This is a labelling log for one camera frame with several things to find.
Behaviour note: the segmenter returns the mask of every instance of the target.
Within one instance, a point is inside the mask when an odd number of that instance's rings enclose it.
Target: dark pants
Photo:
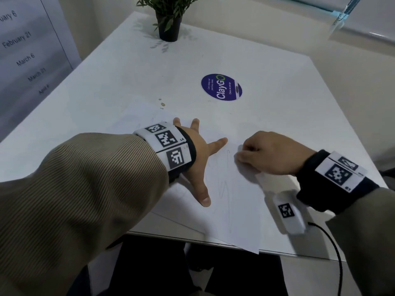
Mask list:
[[[184,242],[126,235],[106,296],[189,295],[199,288],[188,264],[192,269],[214,267],[205,291],[217,296],[264,291],[288,296],[279,256],[192,245],[187,260],[184,247]]]

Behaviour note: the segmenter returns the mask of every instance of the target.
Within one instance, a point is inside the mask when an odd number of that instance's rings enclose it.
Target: fingernail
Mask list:
[[[209,207],[210,205],[211,205],[211,199],[210,199],[210,197],[207,197],[207,198],[205,198],[205,199],[203,199],[202,201],[201,201],[201,205],[203,206],[203,207]]]

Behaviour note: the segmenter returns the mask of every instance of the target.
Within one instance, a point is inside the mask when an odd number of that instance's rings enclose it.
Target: beige sweater sleeve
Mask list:
[[[395,295],[395,192],[376,189],[327,225],[362,295]]]
[[[0,295],[65,295],[168,181],[141,138],[88,133],[52,150],[32,175],[0,183]]]

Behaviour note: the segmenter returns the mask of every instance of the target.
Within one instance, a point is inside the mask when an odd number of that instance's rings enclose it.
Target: black plant pot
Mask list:
[[[172,43],[174,41],[177,41],[178,39],[178,34],[180,33],[180,24],[182,17],[178,17],[174,19],[173,24],[171,25],[170,29],[165,31],[166,25],[169,22],[170,18],[162,16],[160,14],[156,14],[156,18],[158,19],[158,25],[159,25],[159,37],[160,39],[167,41],[169,43]]]

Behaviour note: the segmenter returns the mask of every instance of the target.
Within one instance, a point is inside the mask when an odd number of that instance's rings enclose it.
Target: wristband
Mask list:
[[[297,198],[317,211],[339,214],[356,200],[378,188],[367,170],[334,152],[311,156],[296,174],[301,190]]]
[[[173,182],[196,161],[195,145],[181,128],[167,122],[160,122],[136,130],[134,135],[144,139],[166,166],[169,181]]]

